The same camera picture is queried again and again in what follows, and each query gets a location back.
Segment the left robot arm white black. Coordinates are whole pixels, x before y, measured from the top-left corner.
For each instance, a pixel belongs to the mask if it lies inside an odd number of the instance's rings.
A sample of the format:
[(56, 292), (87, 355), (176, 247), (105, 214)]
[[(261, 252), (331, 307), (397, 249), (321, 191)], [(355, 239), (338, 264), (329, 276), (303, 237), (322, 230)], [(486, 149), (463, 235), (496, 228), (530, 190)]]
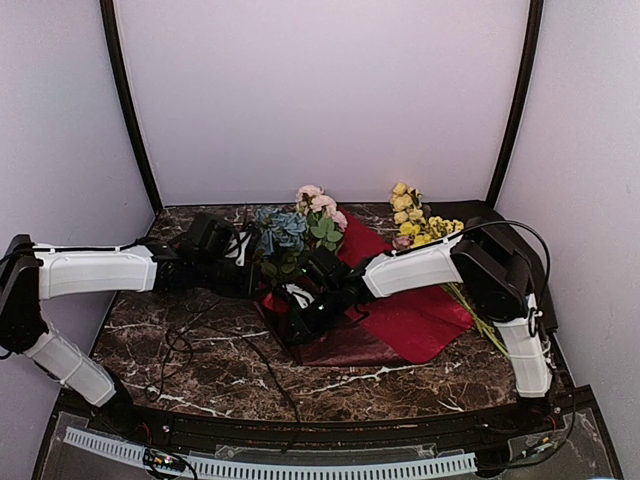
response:
[(1, 260), (1, 347), (31, 359), (77, 392), (120, 436), (141, 427), (140, 412), (117, 377), (90, 359), (42, 315), (53, 298), (111, 291), (206, 289), (225, 298), (250, 298), (260, 269), (242, 240), (201, 247), (186, 236), (171, 243), (141, 238), (111, 247), (61, 247), (17, 235)]

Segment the pink fake rose bunch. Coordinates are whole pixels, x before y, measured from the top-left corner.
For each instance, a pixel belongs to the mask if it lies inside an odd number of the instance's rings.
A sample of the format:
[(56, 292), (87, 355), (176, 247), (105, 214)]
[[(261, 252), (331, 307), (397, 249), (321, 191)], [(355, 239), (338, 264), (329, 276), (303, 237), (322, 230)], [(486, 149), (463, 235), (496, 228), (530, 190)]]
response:
[(344, 241), (348, 220), (337, 202), (315, 185), (305, 185), (296, 193), (296, 210), (306, 220), (305, 242), (311, 249), (324, 247), (337, 253)]

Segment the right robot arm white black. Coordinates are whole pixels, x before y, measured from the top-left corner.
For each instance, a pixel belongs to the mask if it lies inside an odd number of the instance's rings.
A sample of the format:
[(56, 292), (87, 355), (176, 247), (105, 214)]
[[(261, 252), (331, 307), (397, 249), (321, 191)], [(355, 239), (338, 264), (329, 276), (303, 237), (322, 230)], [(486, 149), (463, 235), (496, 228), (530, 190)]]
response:
[(511, 410), (510, 424), (530, 434), (549, 416), (543, 397), (552, 385), (553, 366), (540, 319), (551, 255), (530, 247), (518, 233), (523, 227), (476, 217), (461, 231), (370, 256), (355, 267), (320, 247), (303, 265), (300, 279), (278, 289), (288, 306), (291, 340), (303, 344), (318, 338), (352, 307), (423, 287), (462, 284), (505, 343), (517, 393), (526, 398)]

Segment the red wrapping paper sheet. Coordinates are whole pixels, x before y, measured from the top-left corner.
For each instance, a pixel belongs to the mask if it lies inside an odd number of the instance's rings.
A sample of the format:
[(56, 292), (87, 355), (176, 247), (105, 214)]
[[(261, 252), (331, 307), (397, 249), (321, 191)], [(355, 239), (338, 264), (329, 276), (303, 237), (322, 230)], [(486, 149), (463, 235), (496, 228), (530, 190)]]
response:
[[(342, 211), (348, 227), (337, 253), (352, 269), (369, 254), (387, 249), (385, 240), (354, 216)], [(303, 345), (288, 346), (285, 336), (288, 304), (284, 285), (259, 304), (266, 323), (278, 341), (306, 366), (375, 366), (420, 364), (435, 358), (447, 345), (469, 331), (474, 321), (441, 287), (424, 287), (392, 297), (370, 300), (359, 308), (365, 319), (358, 325), (336, 328)], [(342, 287), (363, 282), (348, 274)]]

